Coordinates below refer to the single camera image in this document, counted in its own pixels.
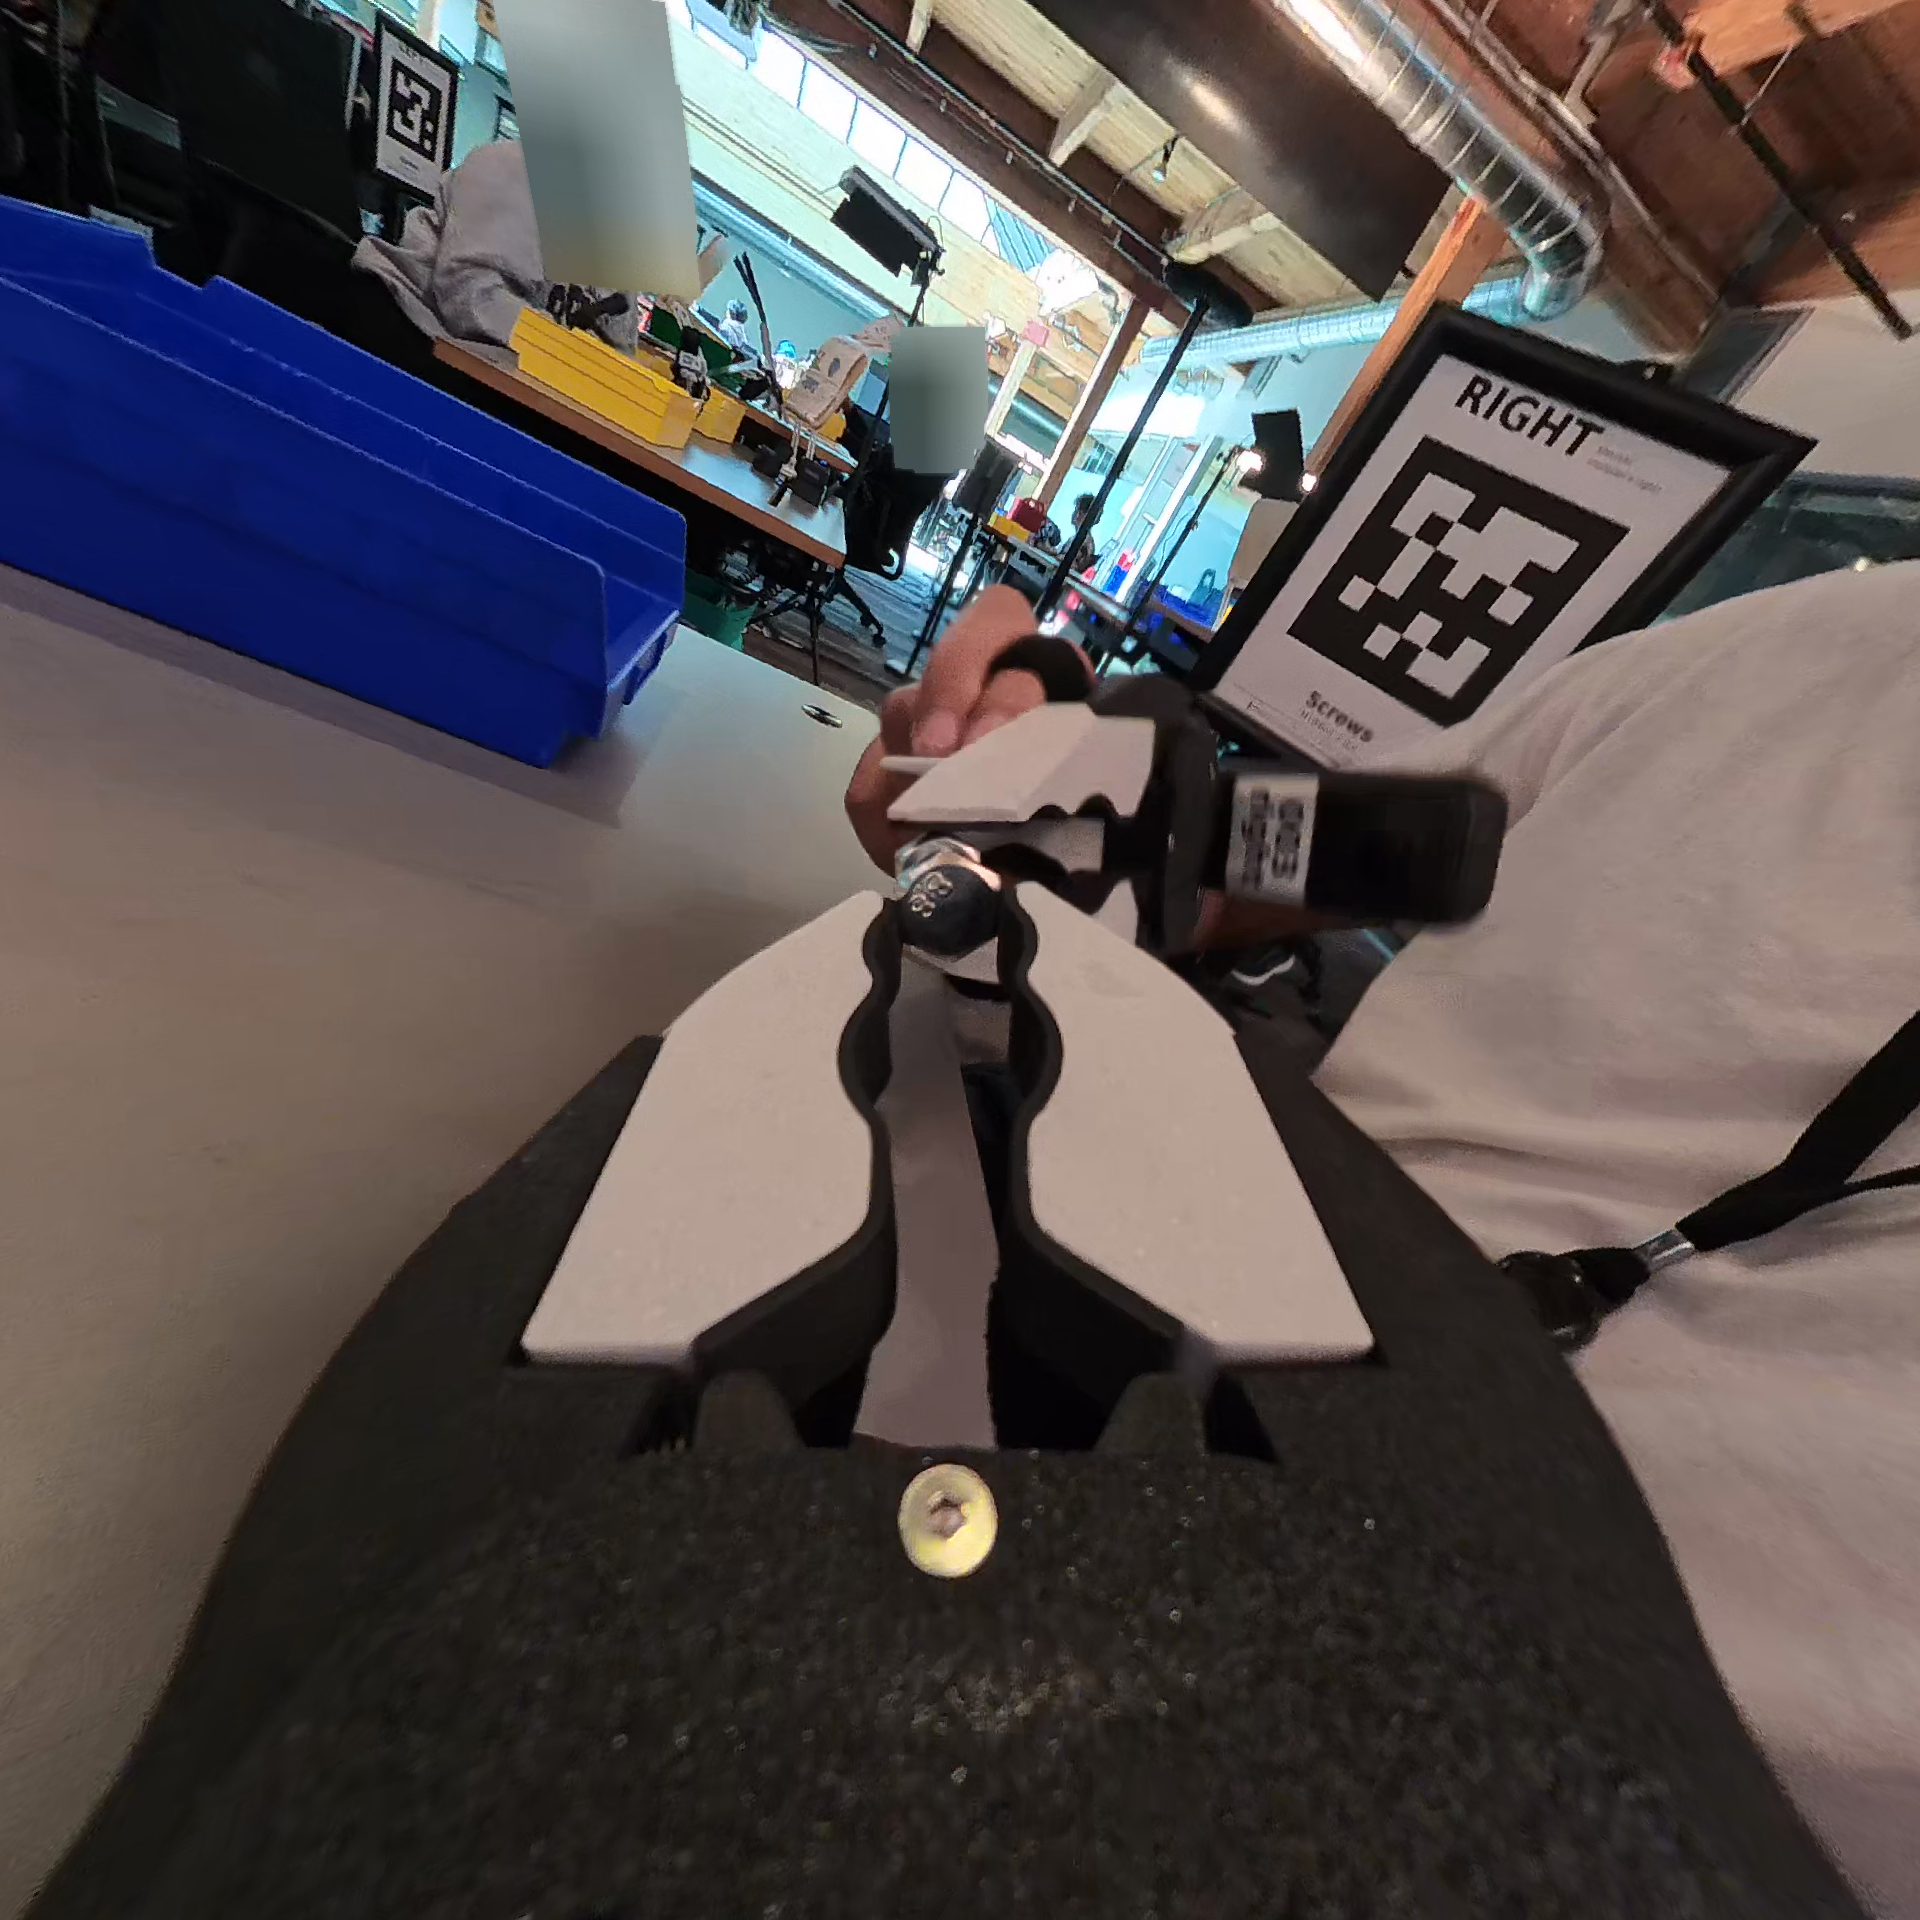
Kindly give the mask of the yellow plastic bin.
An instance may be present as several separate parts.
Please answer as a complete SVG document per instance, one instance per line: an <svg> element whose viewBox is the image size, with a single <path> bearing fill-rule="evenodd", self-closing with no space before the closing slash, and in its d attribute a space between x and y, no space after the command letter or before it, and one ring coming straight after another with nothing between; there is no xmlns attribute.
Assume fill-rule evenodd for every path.
<svg viewBox="0 0 1920 1920"><path fill-rule="evenodd" d="M524 306L513 353L524 377L639 442L683 448L692 437L700 403L654 362L623 355L587 330Z"/></svg>

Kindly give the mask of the black framed marker sign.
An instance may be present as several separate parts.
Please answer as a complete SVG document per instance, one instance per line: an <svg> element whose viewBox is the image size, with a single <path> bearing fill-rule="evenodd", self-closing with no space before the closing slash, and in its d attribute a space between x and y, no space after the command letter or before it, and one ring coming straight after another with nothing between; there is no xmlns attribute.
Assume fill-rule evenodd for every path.
<svg viewBox="0 0 1920 1920"><path fill-rule="evenodd" d="M1331 770L1419 745L1651 625L1812 445L1439 304L1188 685L1241 745Z"/></svg>

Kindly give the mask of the black office chair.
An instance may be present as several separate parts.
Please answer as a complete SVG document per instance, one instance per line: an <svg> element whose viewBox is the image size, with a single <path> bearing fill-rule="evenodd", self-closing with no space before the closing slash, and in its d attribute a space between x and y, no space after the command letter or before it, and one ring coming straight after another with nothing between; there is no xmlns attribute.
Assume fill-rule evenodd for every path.
<svg viewBox="0 0 1920 1920"><path fill-rule="evenodd" d="M875 646L885 646L879 617L852 582L858 572L899 580L914 528L946 496L955 472L905 472L892 440L874 437L843 492L846 562L836 569L830 598L846 598Z"/></svg>

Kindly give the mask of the spiral metal air duct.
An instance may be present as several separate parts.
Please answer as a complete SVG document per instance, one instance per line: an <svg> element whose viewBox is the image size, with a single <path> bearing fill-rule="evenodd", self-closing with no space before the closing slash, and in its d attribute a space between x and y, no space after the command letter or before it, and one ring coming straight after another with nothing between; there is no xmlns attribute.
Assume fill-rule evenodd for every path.
<svg viewBox="0 0 1920 1920"><path fill-rule="evenodd" d="M1157 113L1249 202L1191 214L1166 248L1172 273L1270 219L1382 297L1452 186L1522 262L1530 321L1558 321L1596 286L1611 221L1598 162L1449 8L1177 5L1138 49L1170 84Z"/></svg>

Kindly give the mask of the steel hex bolt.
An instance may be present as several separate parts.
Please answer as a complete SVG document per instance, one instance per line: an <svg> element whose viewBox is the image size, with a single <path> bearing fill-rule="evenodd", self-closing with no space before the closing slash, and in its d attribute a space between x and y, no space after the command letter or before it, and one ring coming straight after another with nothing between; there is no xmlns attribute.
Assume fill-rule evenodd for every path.
<svg viewBox="0 0 1920 1920"><path fill-rule="evenodd" d="M902 948L946 968L996 948L1001 908L1001 875L970 859L945 857L899 880L894 917Z"/></svg>

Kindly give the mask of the white marker tag card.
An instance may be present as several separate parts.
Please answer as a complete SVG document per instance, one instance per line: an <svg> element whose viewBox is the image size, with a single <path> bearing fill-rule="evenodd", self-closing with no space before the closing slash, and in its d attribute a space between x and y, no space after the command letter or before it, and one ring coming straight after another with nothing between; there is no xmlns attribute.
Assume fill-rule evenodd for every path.
<svg viewBox="0 0 1920 1920"><path fill-rule="evenodd" d="M460 64L387 13L375 17L372 172L433 200L453 165Z"/></svg>

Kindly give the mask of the wooden work table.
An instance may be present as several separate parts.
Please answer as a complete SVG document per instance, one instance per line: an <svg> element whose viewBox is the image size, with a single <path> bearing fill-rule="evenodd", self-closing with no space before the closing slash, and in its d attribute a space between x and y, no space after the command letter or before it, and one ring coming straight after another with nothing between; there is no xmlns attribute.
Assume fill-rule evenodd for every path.
<svg viewBox="0 0 1920 1920"><path fill-rule="evenodd" d="M774 481L756 474L751 460L738 448L721 448L706 440L690 440L683 448L663 448L463 344L434 341L434 357L444 368L516 404L524 413L535 413L598 445L629 474L646 474L686 496L698 496L742 528L809 561L828 568L847 562L843 507L830 501L819 507L795 506L790 496L774 501Z"/></svg>

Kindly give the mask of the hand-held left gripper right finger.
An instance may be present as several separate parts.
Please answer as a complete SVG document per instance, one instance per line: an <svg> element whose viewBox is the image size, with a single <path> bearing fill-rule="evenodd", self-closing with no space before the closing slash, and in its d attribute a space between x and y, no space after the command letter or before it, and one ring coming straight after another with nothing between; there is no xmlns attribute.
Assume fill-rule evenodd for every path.
<svg viewBox="0 0 1920 1920"><path fill-rule="evenodd" d="M1015 892L1018 1010L1039 1045L1018 1283L1081 1365L1327 1365L1377 1338L1235 1030L1162 961Z"/></svg>

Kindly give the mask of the black monitor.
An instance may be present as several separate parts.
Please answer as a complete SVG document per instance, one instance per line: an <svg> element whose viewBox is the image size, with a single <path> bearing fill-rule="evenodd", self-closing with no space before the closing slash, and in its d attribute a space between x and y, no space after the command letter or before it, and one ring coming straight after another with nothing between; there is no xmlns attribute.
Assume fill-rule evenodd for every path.
<svg viewBox="0 0 1920 1920"><path fill-rule="evenodd" d="M180 278L281 304L364 237L349 34L276 3L99 5L81 46L107 206Z"/></svg>

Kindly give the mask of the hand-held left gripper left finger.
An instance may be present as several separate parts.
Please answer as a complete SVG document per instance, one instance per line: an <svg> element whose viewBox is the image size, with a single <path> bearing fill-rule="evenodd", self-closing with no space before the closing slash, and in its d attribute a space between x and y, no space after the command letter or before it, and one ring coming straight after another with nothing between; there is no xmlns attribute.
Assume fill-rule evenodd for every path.
<svg viewBox="0 0 1920 1920"><path fill-rule="evenodd" d="M869 1220L874 1126L842 1043L883 896L756 952L668 1027L521 1336L538 1363L690 1363Z"/></svg>

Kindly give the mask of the black light panel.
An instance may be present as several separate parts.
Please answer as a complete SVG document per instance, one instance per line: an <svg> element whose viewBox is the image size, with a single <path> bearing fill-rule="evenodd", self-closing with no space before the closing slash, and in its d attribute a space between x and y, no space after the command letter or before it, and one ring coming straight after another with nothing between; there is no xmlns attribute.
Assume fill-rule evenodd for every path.
<svg viewBox="0 0 1920 1920"><path fill-rule="evenodd" d="M945 266L938 234L862 168L842 174L830 224L889 275L929 286Z"/></svg>

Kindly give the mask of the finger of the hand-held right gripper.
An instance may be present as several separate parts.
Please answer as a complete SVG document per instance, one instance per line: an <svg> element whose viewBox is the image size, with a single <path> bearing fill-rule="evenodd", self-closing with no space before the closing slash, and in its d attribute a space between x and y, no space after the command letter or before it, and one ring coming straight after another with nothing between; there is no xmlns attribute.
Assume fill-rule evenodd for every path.
<svg viewBox="0 0 1920 1920"><path fill-rule="evenodd" d="M996 874L1092 921L1140 921L1134 880L1108 872L1105 833L1015 833L996 843Z"/></svg>
<svg viewBox="0 0 1920 1920"><path fill-rule="evenodd" d="M1157 725L1105 712L1025 712L929 760L887 816L897 826L1025 826L1047 810L1132 818L1155 776Z"/></svg>

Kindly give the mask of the black tripod stand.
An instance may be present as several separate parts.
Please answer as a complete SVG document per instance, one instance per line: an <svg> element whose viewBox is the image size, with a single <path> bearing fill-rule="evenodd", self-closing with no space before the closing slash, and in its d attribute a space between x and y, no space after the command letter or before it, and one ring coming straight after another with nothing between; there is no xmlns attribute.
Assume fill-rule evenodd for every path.
<svg viewBox="0 0 1920 1920"><path fill-rule="evenodd" d="M1100 489L1094 492L1094 506L1089 517L1089 528L1094 530L1097 517L1105 513L1118 481L1122 477L1124 467L1130 465L1143 432L1147 430L1151 413L1158 410L1163 393L1167 392L1170 379L1177 374L1181 362L1188 355L1196 336L1204 331L1210 325L1215 330L1236 330L1250 323L1252 309L1245 299L1241 299L1235 288L1228 286L1226 278L1215 277L1211 270L1203 266L1188 262L1167 262L1163 268L1166 288L1188 306L1188 316L1174 336L1172 348L1158 362L1158 372L1155 384L1140 395L1138 410L1130 430L1116 452L1114 468L1108 468L1101 481ZM1075 533L1063 541L1063 552L1055 557L1052 573L1047 577L1045 587L1034 606L1034 622L1035 630L1042 630L1052 611L1059 606L1063 592L1067 589L1075 555L1079 545L1084 541L1085 533Z"/></svg>

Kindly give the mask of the blue plastic bin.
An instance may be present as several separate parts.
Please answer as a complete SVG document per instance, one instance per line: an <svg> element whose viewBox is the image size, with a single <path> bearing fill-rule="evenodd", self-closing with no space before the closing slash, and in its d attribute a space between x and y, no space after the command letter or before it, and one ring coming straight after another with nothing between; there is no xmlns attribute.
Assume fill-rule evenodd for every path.
<svg viewBox="0 0 1920 1920"><path fill-rule="evenodd" d="M133 232L4 200L3 557L548 766L665 659L686 525Z"/></svg>

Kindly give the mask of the person's right hand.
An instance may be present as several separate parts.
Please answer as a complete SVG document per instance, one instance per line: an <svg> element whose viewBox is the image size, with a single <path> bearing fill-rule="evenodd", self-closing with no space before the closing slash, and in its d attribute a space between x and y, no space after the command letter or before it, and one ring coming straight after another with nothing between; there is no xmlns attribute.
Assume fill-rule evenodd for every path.
<svg viewBox="0 0 1920 1920"><path fill-rule="evenodd" d="M975 592L933 642L918 682L897 688L879 708L879 729L855 764L846 790L847 826L879 882L897 877L905 833L892 805L907 779L887 762L945 760L1047 702L1039 677L999 659L1039 633L1031 602L1005 582Z"/></svg>

